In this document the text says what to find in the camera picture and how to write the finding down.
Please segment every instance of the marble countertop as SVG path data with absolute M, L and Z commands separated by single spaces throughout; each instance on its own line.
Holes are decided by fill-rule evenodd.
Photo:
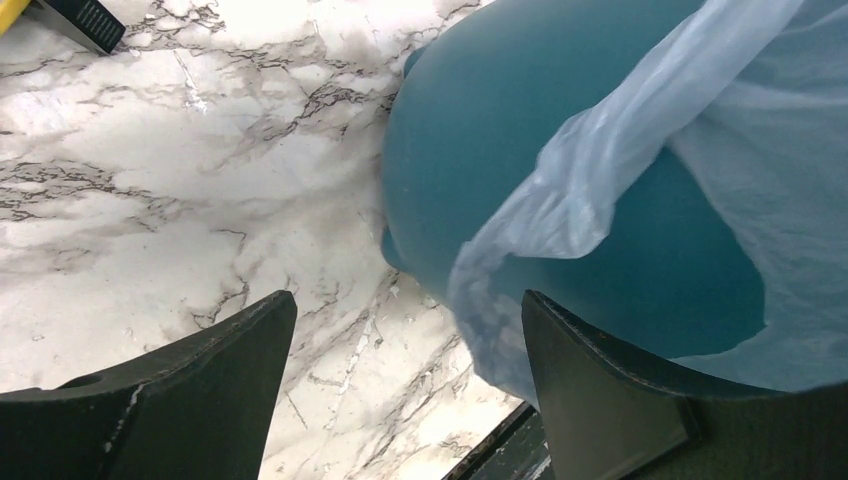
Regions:
M 383 262 L 379 153 L 403 58 L 481 4 L 104 4 L 109 57 L 25 17 L 0 38 L 0 391 L 288 289 L 260 478 L 440 478 L 518 402 Z

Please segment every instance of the yellow object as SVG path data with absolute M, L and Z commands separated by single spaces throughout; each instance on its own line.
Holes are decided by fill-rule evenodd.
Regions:
M 0 35 L 21 16 L 30 0 L 0 0 Z

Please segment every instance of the black plastic bracket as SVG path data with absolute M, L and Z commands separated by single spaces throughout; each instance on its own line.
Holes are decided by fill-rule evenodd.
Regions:
M 619 340 L 536 292 L 522 318 L 557 478 L 848 472 L 848 382 L 792 394 L 729 382 Z
M 127 31 L 97 0 L 32 0 L 25 13 L 101 54 L 112 53 Z
M 254 480 L 296 317 L 277 292 L 55 390 L 0 395 L 0 478 Z

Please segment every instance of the teal trash bin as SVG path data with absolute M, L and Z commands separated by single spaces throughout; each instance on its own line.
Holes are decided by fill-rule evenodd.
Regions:
M 383 147 L 386 260 L 444 301 L 460 246 L 560 125 L 701 4 L 498 0 L 413 54 Z M 492 290 L 516 302 L 544 292 L 665 358 L 726 351 L 763 328 L 759 273 L 673 153 L 663 150 L 616 208 L 591 254 L 509 258 Z M 508 390 L 532 398 L 529 369 Z

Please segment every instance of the clear plastic bag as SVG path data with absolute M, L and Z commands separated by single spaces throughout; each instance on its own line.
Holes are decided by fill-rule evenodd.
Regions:
M 669 145 L 766 285 L 766 328 L 677 359 L 802 390 L 848 378 L 848 1 L 707 0 L 619 87 L 565 122 L 466 243 L 449 300 L 477 373 L 535 402 L 520 306 L 488 282 L 507 255 L 579 258 Z

